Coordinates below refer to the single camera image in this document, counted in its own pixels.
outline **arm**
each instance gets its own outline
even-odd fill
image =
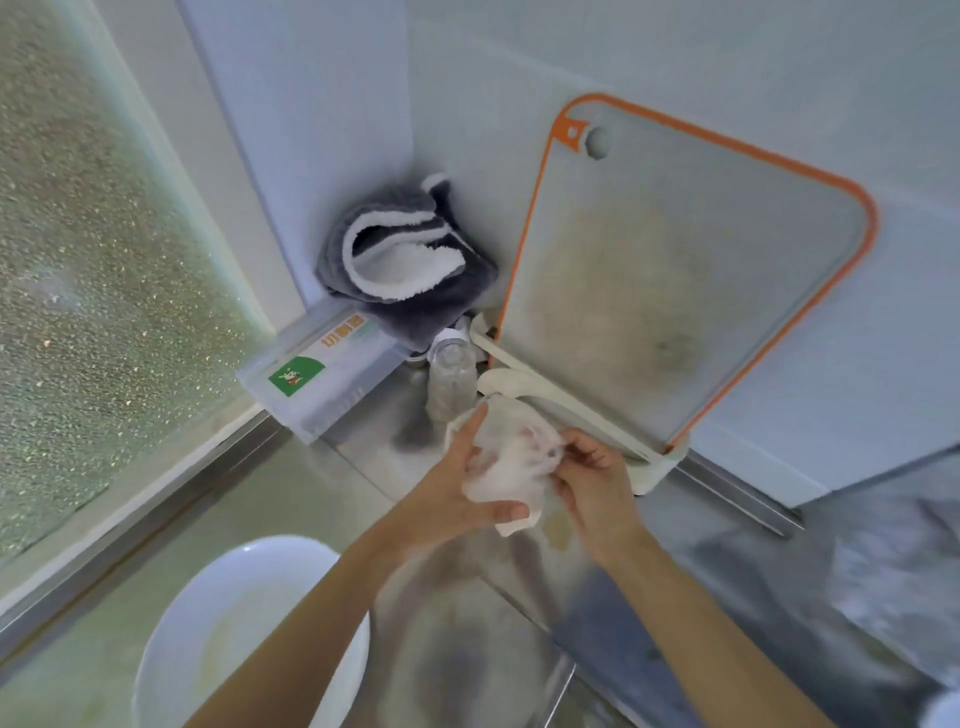
[[[580,430],[554,486],[590,556],[650,632],[687,698],[710,728],[833,724],[740,631],[643,526],[619,451]]]
[[[472,528],[526,518],[523,503],[473,503],[463,483],[484,404],[440,461],[375,523],[184,728],[306,728],[380,588],[407,559]]]

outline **white wall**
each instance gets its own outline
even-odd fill
[[[415,162],[509,269],[550,122],[587,90],[852,177],[870,257],[698,426],[793,505],[960,440],[960,6],[408,0]],[[505,282],[494,293],[502,296]]]
[[[180,0],[304,302],[345,206],[413,155],[402,0]]]

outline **orange-rimmed cutting board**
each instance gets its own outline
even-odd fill
[[[497,341],[667,451],[867,253],[856,183],[605,94],[550,130]]]

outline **frosted glass window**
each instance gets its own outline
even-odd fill
[[[261,333],[54,6],[0,0],[0,563],[227,398]]]

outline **label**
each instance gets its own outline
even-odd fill
[[[307,349],[314,353],[316,349],[334,353],[333,350],[350,336],[368,329],[369,322],[359,313],[350,315],[333,327],[320,341]],[[269,380],[286,397],[293,397],[314,376],[326,369],[326,365],[312,356],[295,356],[270,375]]]
[[[290,361],[270,375],[270,381],[287,397],[292,397],[297,390],[326,367],[323,363],[309,356],[294,356]]]

